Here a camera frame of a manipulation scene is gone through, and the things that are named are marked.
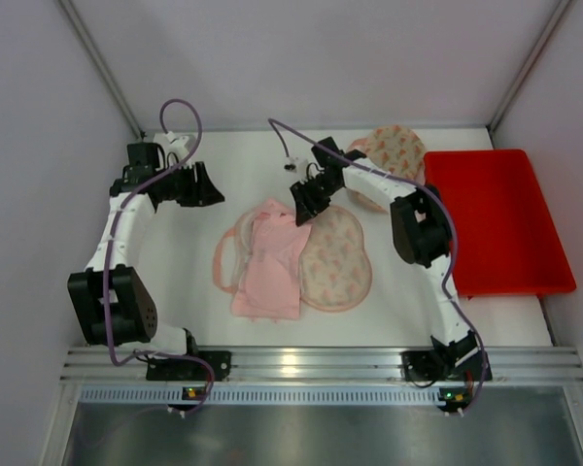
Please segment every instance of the metal floor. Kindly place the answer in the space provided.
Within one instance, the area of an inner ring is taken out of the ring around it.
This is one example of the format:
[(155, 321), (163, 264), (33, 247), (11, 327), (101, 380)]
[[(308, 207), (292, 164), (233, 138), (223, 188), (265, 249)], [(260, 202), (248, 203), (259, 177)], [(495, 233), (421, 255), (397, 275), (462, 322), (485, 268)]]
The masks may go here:
[(579, 465), (560, 388), (489, 387), (464, 418), (435, 407), (208, 406), (181, 419), (162, 408), (81, 404), (68, 465)]

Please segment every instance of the plastic tray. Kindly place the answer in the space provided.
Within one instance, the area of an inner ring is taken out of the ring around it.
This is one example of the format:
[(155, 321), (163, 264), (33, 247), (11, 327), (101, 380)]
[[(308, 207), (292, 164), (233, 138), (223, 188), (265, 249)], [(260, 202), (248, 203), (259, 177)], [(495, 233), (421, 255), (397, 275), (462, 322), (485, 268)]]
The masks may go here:
[(544, 296), (576, 288), (522, 150), (428, 152), (425, 162), (428, 183), (456, 223), (460, 295)]

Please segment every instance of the pink towel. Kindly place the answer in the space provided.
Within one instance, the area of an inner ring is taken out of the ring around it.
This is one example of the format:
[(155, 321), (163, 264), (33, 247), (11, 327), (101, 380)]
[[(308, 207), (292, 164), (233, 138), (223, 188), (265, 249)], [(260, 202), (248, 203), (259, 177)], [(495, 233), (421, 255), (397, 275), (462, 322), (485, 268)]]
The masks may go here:
[(252, 256), (231, 310), (237, 316), (300, 318), (298, 262), (311, 225), (295, 226), (295, 212), (268, 199), (254, 210)]

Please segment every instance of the white wall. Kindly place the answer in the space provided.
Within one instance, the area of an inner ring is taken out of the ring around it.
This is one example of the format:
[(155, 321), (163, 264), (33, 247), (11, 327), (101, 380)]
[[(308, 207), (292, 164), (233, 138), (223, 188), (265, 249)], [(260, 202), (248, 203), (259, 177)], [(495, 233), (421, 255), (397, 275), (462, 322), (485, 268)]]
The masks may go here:
[(145, 128), (210, 129), (484, 125), (556, 2), (74, 0)]
[(129, 136), (51, 0), (0, 0), (0, 464), (30, 465), (67, 347), (66, 290)]
[(563, 343), (583, 360), (583, 0), (575, 2), (550, 49), (497, 134), (527, 151), (577, 282), (547, 300)]

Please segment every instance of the cloth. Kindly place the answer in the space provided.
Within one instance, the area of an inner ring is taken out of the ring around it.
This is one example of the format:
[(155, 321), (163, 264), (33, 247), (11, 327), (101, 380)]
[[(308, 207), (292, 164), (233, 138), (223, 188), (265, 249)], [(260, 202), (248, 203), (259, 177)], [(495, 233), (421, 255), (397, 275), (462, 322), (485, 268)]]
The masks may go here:
[(312, 224), (300, 256), (302, 301), (328, 313), (348, 311), (371, 289), (362, 227), (355, 216), (337, 206), (330, 206)]
[[(348, 151), (358, 149), (363, 152), (378, 168), (381, 168), (397, 177), (415, 180), (423, 171), (426, 147), (419, 136), (412, 130), (398, 124), (394, 126), (380, 126), (374, 129), (369, 136), (356, 139)], [(348, 190), (350, 198), (369, 210), (376, 212), (386, 211), (371, 199), (359, 192)]]
[(300, 318), (298, 262), (311, 224), (295, 225), (295, 212), (274, 199), (254, 211), (252, 256), (231, 303), (236, 316)]
[[(253, 254), (257, 216), (256, 210), (240, 216), (216, 246), (214, 284), (224, 292), (234, 294), (238, 291)], [(354, 308), (367, 296), (372, 282), (371, 263), (364, 250), (359, 221), (347, 210), (330, 206), (305, 225), (311, 226), (311, 232), (299, 257), (300, 299), (324, 312), (337, 313)], [(223, 248), (231, 240), (235, 265), (229, 274), (228, 270), (223, 272)], [(228, 284), (224, 283), (223, 275), (230, 275)]]

